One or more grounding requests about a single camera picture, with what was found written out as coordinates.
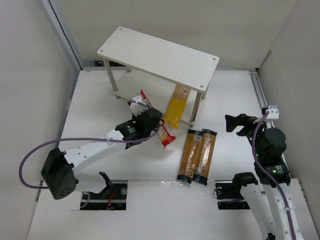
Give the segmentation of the red spaghetti bag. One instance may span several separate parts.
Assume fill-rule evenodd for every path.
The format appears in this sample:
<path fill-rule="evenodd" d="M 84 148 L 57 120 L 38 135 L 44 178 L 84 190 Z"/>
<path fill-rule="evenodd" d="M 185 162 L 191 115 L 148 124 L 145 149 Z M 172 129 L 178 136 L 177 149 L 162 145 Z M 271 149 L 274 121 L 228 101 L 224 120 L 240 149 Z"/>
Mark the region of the red spaghetti bag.
<path fill-rule="evenodd" d="M 140 96 L 142 98 L 142 101 L 146 105 L 148 105 L 149 107 L 153 107 L 153 105 L 148 100 L 147 96 L 145 95 L 145 93 L 142 89 L 140 90 Z M 165 127 L 164 123 L 162 123 L 162 121 L 160 123 L 161 123 L 161 126 L 159 127 L 159 130 L 157 132 L 157 136 L 160 139 L 163 147 L 165 148 L 167 145 L 172 143 L 176 139 L 176 137 L 170 135 L 170 133 L 168 132 L 167 128 Z"/>

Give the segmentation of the yellow spaghetti bag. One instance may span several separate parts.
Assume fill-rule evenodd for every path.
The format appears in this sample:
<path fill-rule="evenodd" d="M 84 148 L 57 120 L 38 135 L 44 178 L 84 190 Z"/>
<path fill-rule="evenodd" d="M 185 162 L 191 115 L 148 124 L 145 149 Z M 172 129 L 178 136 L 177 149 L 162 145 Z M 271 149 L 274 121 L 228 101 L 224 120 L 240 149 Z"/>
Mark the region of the yellow spaghetti bag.
<path fill-rule="evenodd" d="M 179 128 L 190 91 L 190 88 L 177 84 L 167 106 L 164 121 L 176 130 Z"/>

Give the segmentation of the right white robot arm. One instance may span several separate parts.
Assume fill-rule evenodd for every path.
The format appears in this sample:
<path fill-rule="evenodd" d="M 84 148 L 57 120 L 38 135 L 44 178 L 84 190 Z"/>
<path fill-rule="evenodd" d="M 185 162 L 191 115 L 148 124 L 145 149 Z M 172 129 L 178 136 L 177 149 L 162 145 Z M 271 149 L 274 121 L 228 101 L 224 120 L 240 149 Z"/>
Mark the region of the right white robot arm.
<path fill-rule="evenodd" d="M 251 145 L 255 173 L 236 173 L 228 191 L 248 204 L 264 240 L 302 240 L 292 202 L 291 177 L 282 159 L 286 136 L 278 128 L 267 127 L 266 111 L 261 117 L 225 115 L 226 132 L 242 127 L 237 136 Z"/>

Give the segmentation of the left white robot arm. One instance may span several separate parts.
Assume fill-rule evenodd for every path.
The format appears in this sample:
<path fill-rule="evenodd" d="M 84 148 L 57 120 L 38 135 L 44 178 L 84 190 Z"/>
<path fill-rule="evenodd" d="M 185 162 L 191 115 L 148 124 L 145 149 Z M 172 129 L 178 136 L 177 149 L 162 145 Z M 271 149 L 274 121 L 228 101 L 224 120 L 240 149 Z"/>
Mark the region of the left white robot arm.
<path fill-rule="evenodd" d="M 101 138 L 87 139 L 89 143 L 68 150 L 51 150 L 44 162 L 41 175 L 52 197 L 60 200 L 76 190 L 79 180 L 76 175 L 89 165 L 117 152 L 125 151 L 153 137 L 159 129 L 162 113 L 149 108 L 133 115 Z"/>

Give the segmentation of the white two-tier shelf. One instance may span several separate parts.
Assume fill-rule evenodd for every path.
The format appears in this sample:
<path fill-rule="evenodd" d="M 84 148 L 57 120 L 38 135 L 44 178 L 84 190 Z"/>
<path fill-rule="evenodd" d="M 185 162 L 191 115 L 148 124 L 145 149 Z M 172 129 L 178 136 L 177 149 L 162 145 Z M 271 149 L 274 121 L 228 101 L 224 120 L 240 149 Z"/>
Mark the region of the white two-tier shelf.
<path fill-rule="evenodd" d="M 165 113 L 177 85 L 189 97 L 181 121 L 193 126 L 219 63 L 218 56 L 118 27 L 97 50 L 117 98 L 130 100 L 144 91 Z"/>

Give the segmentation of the right black-ended spaghetti bag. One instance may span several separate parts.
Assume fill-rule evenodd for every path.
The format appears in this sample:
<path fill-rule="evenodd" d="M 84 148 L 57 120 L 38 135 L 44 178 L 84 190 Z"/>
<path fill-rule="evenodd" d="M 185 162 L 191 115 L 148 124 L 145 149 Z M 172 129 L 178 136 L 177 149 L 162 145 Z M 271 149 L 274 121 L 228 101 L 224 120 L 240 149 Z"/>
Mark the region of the right black-ended spaghetti bag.
<path fill-rule="evenodd" d="M 200 150 L 195 165 L 193 181 L 207 186 L 217 133 L 203 128 Z"/>

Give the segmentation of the black-ended spaghetti bag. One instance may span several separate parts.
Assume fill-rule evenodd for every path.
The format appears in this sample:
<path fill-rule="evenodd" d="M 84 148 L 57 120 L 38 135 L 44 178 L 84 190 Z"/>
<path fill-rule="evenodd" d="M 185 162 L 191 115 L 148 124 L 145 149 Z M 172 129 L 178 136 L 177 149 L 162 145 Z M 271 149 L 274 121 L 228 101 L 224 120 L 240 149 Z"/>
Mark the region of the black-ended spaghetti bag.
<path fill-rule="evenodd" d="M 193 181 L 207 186 L 217 133 L 203 128 L 200 150 L 195 165 Z"/>
<path fill-rule="evenodd" d="M 177 179 L 191 184 L 200 153 L 202 130 L 189 129 L 186 135 Z"/>

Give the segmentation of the left black-ended spaghetti bag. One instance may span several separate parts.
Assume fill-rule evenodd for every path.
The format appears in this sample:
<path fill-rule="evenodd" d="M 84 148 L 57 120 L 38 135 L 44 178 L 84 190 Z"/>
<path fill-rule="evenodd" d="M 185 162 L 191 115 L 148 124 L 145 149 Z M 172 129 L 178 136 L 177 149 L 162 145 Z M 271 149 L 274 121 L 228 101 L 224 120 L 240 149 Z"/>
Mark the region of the left black-ended spaghetti bag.
<path fill-rule="evenodd" d="M 189 129 L 186 135 L 177 179 L 191 184 L 200 153 L 202 130 Z"/>

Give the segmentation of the aluminium rail right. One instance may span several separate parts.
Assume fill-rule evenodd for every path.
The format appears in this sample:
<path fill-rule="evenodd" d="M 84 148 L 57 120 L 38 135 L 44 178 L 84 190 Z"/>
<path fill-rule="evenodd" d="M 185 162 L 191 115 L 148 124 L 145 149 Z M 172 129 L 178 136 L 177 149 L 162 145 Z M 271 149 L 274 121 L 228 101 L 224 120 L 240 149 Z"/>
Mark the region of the aluminium rail right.
<path fill-rule="evenodd" d="M 264 97 L 264 92 L 260 83 L 258 72 L 256 70 L 250 70 L 249 75 L 251 77 L 257 99 L 263 105 L 265 103 L 265 97 Z"/>

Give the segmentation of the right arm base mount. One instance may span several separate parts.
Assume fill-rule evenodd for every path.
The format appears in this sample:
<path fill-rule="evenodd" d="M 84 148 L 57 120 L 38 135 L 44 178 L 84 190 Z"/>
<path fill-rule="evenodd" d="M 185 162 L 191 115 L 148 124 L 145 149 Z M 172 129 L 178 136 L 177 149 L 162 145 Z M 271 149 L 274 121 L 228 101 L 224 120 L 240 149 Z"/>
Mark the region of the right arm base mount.
<path fill-rule="evenodd" d="M 217 200 L 219 210 L 250 209 L 242 195 L 236 192 L 231 181 L 216 181 L 212 195 Z"/>

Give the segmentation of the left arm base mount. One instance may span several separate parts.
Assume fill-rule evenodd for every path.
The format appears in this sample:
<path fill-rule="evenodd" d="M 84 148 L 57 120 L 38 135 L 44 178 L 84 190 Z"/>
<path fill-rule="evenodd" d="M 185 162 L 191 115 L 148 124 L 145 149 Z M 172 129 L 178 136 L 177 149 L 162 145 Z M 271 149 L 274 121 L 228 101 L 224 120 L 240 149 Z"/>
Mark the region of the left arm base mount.
<path fill-rule="evenodd" d="M 80 200 L 81 211 L 125 211 L 127 208 L 128 182 L 116 181 L 113 188 L 107 190 L 106 195 L 90 192 L 82 194 Z"/>

